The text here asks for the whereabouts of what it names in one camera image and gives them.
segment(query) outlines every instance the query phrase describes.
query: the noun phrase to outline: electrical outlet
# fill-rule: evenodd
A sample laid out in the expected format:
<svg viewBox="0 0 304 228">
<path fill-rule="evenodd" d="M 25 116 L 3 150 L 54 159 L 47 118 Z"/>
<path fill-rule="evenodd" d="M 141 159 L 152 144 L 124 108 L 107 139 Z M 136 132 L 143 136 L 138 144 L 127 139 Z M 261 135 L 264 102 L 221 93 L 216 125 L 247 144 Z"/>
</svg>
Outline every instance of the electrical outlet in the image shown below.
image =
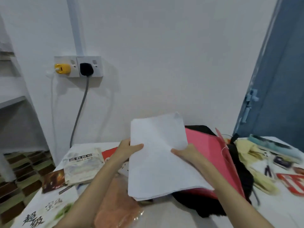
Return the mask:
<svg viewBox="0 0 304 228">
<path fill-rule="evenodd" d="M 103 77 L 103 69 L 101 63 L 101 56 L 83 56 L 77 57 L 78 68 L 80 69 L 81 63 L 89 63 L 92 65 L 94 73 L 92 77 Z"/>
<path fill-rule="evenodd" d="M 69 74 L 61 74 L 61 75 L 65 75 L 66 77 L 80 77 L 76 56 L 55 56 L 54 61 L 55 64 L 70 65 L 71 72 Z"/>
</svg>

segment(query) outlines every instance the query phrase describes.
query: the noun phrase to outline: pink folder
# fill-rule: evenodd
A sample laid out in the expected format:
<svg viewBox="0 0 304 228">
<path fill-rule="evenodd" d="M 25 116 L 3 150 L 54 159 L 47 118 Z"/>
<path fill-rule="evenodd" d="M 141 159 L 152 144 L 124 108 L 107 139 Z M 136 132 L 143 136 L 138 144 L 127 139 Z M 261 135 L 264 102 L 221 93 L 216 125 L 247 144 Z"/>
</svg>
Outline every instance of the pink folder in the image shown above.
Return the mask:
<svg viewBox="0 0 304 228">
<path fill-rule="evenodd" d="M 213 136 L 186 128 L 188 143 L 194 144 L 197 150 L 202 153 L 210 162 L 212 162 L 212 164 L 218 169 L 224 178 L 243 197 L 245 197 L 241 181 L 233 164 L 229 149 L 226 146 L 226 143 L 218 129 L 216 129 L 216 132 L 218 136 Z M 195 188 L 191 190 L 185 190 L 184 192 L 200 194 L 217 199 L 217 196 L 213 191 L 204 188 Z"/>
</svg>

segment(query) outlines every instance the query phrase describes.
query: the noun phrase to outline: yellow plug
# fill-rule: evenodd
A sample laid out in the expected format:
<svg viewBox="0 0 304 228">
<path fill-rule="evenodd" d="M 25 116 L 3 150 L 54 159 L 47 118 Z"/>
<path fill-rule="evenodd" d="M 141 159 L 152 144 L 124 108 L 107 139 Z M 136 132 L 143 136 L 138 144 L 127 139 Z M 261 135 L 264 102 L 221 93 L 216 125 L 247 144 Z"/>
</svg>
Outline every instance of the yellow plug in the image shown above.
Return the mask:
<svg viewBox="0 0 304 228">
<path fill-rule="evenodd" d="M 54 68 L 59 74 L 69 74 L 71 72 L 71 66 L 69 64 L 55 64 Z"/>
</svg>

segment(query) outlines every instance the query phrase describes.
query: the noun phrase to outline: tiled floor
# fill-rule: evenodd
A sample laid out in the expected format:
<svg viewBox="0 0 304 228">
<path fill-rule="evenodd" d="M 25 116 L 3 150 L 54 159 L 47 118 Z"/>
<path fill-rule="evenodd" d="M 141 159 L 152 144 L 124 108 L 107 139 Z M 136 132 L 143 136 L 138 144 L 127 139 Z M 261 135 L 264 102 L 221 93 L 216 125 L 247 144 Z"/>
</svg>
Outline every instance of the tiled floor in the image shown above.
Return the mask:
<svg viewBox="0 0 304 228">
<path fill-rule="evenodd" d="M 15 152 L 5 154 L 17 180 L 5 182 L 0 176 L 0 227 L 9 228 L 42 185 L 42 177 L 55 169 L 51 153 Z"/>
</svg>

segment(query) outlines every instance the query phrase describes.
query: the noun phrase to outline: orange plastic bag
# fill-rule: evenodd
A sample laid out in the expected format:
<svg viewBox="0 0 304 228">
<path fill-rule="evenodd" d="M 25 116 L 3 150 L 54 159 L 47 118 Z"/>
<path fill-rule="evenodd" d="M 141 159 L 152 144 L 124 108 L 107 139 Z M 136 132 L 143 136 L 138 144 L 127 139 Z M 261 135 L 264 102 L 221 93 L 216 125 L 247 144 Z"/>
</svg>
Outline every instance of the orange plastic bag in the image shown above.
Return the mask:
<svg viewBox="0 0 304 228">
<path fill-rule="evenodd" d="M 142 215 L 143 209 L 127 189 L 124 176 L 114 177 L 95 217 L 96 228 L 127 228 Z"/>
</svg>

